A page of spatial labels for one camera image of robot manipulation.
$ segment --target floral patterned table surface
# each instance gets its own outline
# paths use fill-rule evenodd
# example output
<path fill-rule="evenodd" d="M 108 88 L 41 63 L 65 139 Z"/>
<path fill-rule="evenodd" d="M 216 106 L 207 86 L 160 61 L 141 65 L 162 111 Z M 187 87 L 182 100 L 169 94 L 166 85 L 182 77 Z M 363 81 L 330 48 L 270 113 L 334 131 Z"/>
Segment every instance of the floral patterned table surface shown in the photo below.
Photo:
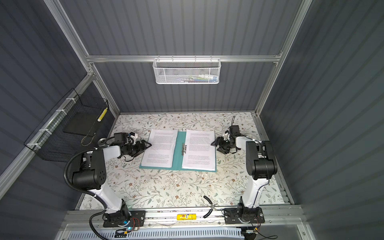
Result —
<path fill-rule="evenodd" d="M 135 132 L 147 140 L 152 128 L 193 129 L 214 130 L 218 137 L 231 125 L 233 116 L 234 125 L 239 125 L 242 134 L 260 139 L 250 113 L 120 115 L 112 133 Z M 207 206 L 204 195 L 218 206 L 236 205 L 247 185 L 244 150 L 227 155 L 216 152 L 217 172 L 140 169 L 142 156 L 132 162 L 125 162 L 124 158 L 106 162 L 107 184 L 125 200 L 129 208 Z M 272 177 L 262 193 L 260 204 L 283 203 L 276 180 Z M 101 209 L 101 206 L 86 195 L 80 209 Z"/>

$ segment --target white paper sheet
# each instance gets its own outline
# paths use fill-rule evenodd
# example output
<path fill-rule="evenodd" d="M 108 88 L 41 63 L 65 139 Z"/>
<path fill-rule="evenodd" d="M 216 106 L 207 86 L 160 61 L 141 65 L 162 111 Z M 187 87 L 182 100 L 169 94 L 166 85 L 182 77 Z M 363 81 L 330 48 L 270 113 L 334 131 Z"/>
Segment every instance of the white paper sheet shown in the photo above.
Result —
<path fill-rule="evenodd" d="M 145 150 L 141 165 L 146 167 L 172 167 L 176 138 L 177 130 L 151 129 L 148 142 L 152 146 Z"/>
<path fill-rule="evenodd" d="M 182 168 L 214 171 L 216 148 L 211 146 L 214 140 L 214 131 L 187 130 Z"/>

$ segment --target open folder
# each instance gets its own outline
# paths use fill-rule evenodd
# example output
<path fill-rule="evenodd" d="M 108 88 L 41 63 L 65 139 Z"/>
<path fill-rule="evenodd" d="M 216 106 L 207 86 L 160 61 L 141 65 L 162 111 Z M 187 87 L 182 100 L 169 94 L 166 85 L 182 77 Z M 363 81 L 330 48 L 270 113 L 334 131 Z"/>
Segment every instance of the open folder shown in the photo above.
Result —
<path fill-rule="evenodd" d="M 183 155 L 188 151 L 188 146 L 187 150 L 185 151 L 185 138 L 186 138 L 187 132 L 177 132 L 177 138 L 176 138 L 176 144 L 174 148 L 174 153 L 173 153 L 173 161 L 172 161 L 172 166 L 171 167 L 154 167 L 154 166 L 142 166 L 140 164 L 141 169 L 165 169 L 165 170 L 187 170 L 187 171 L 199 171 L 199 172 L 216 172 L 216 150 L 215 150 L 215 170 L 201 170 L 201 169 L 193 169 L 193 168 L 182 168 L 183 166 Z"/>

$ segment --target black mounting plate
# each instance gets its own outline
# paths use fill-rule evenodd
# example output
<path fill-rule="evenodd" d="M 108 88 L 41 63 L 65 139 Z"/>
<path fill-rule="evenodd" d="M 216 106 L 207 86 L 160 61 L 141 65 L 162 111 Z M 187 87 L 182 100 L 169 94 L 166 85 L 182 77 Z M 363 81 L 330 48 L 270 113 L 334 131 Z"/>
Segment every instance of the black mounting plate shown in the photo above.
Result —
<path fill-rule="evenodd" d="M 237 211 L 233 208 L 223 209 L 225 213 L 225 224 L 242 224 L 242 223 L 265 223 L 264 214 L 261 208 L 248 209 L 249 214 L 243 214 L 243 221 L 240 221 Z"/>
<path fill-rule="evenodd" d="M 131 213 L 131 222 L 127 227 L 133 227 L 133 220 L 132 220 L 133 217 L 139 220 L 139 227 L 144 226 L 145 211 L 129 211 L 129 212 Z M 118 227 L 118 226 L 114 223 L 104 221 L 103 227 Z"/>

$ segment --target cable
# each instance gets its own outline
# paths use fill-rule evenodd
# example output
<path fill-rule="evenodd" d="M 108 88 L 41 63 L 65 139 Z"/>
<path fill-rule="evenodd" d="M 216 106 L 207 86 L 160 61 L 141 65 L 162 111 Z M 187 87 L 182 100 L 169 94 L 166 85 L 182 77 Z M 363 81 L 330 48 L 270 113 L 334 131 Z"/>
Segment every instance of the cable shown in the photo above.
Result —
<path fill-rule="evenodd" d="M 89 191 L 86 191 L 86 190 L 83 190 L 83 189 L 80 189 L 80 188 L 77 188 L 75 187 L 68 179 L 68 169 L 69 169 L 69 166 L 71 165 L 71 163 L 73 162 L 73 160 L 78 157 L 79 155 L 83 154 L 83 153 L 86 153 L 86 152 L 90 152 L 90 151 L 93 151 L 93 149 L 91 150 L 85 150 L 85 151 L 82 151 L 82 152 L 78 152 L 76 153 L 73 157 L 71 157 L 71 159 L 67 162 L 67 164 L 65 165 L 64 167 L 64 174 L 63 174 L 63 177 L 64 177 L 64 181 L 65 183 L 70 187 L 72 188 L 73 190 L 76 190 L 78 192 L 81 192 L 81 193 L 84 193 L 84 194 L 88 194 L 88 195 L 91 195 L 92 197 L 95 197 L 96 200 L 98 200 L 104 207 L 104 209 L 101 211 L 101 212 L 98 212 L 98 213 L 95 213 L 93 214 L 90 218 L 89 218 L 89 226 L 91 227 L 92 231 L 94 232 L 94 234 L 96 234 L 96 236 L 98 236 L 99 238 L 101 238 L 102 240 L 109 240 L 103 236 L 101 236 L 97 231 L 96 229 L 93 227 L 93 224 L 92 224 L 92 219 L 98 215 L 101 215 L 103 213 L 105 213 L 105 211 L 107 210 L 107 205 L 106 203 L 99 197 L 99 196 L 95 196 L 95 194 L 93 192 L 89 192 Z"/>
<path fill-rule="evenodd" d="M 244 134 L 242 134 L 242 133 L 240 133 L 240 136 L 250 138 L 250 137 L 248 137 L 248 136 L 246 136 L 246 135 L 244 135 Z M 261 143 L 261 142 L 257 141 L 256 139 L 252 139 L 252 140 L 258 142 L 258 143 L 260 144 L 260 147 L 262 146 L 262 143 Z"/>
<path fill-rule="evenodd" d="M 109 137 L 109 138 L 105 139 L 103 142 L 104 142 L 106 145 L 108 145 L 108 144 L 107 144 L 107 141 L 108 141 L 108 140 L 111 140 L 112 138 L 115 138 L 115 137 L 114 137 L 114 136 L 113 136 L 113 137 Z"/>
<path fill-rule="evenodd" d="M 133 219 L 133 223 L 135 223 L 135 219 L 137 220 L 137 223 L 139 224 L 139 225 L 137 226 L 137 230 L 139 230 L 139 228 L 140 228 L 140 221 L 139 221 L 139 219 L 137 219 L 137 218 L 135 218 L 135 217 L 133 217 L 132 219 Z"/>
<path fill-rule="evenodd" d="M 128 161 L 127 161 L 126 159 L 127 159 L 127 158 L 124 159 L 125 162 L 131 162 L 131 161 L 133 161 L 133 160 L 135 159 L 135 157 L 133 157 L 131 160 L 128 160 Z"/>
<path fill-rule="evenodd" d="M 83 141 L 84 141 L 84 139 L 85 139 L 86 137 L 88 137 L 88 136 L 84 136 L 83 139 L 81 140 L 81 145 L 82 145 L 82 146 L 88 146 L 88 145 L 90 145 L 90 144 L 92 143 L 92 141 L 93 141 L 93 138 L 94 138 L 95 136 L 96 136 L 96 134 L 93 135 L 91 141 L 90 141 L 87 145 L 84 145 L 84 144 L 83 144 Z"/>
<path fill-rule="evenodd" d="M 227 217 L 229 217 L 230 215 L 228 215 L 228 214 L 226 215 L 225 213 L 223 213 L 223 210 L 226 212 L 237 212 L 237 209 L 233 209 L 233 210 L 222 209 L 221 214 L 223 214 L 224 216 L 227 216 Z"/>
<path fill-rule="evenodd" d="M 257 190 L 257 193 L 256 193 L 256 197 L 255 197 L 255 200 L 253 201 L 253 207 L 255 206 L 255 202 L 256 202 L 256 199 L 257 199 L 257 194 L 259 194 L 259 191 L 262 187 L 264 187 L 265 185 L 268 185 L 269 184 L 269 174 L 268 174 L 268 167 L 266 166 L 266 163 L 264 162 L 265 164 L 265 168 L 266 168 L 266 175 L 267 175 L 267 178 L 268 178 L 268 183 L 262 185 L 261 187 L 259 187 L 259 189 Z"/>
<path fill-rule="evenodd" d="M 261 234 L 258 230 L 255 229 L 255 231 L 256 231 L 258 234 L 260 234 L 262 237 L 267 238 L 267 239 L 276 239 L 276 238 L 278 238 L 277 235 L 272 235 L 272 236 L 266 237 L 266 236 L 264 236 L 263 234 Z"/>

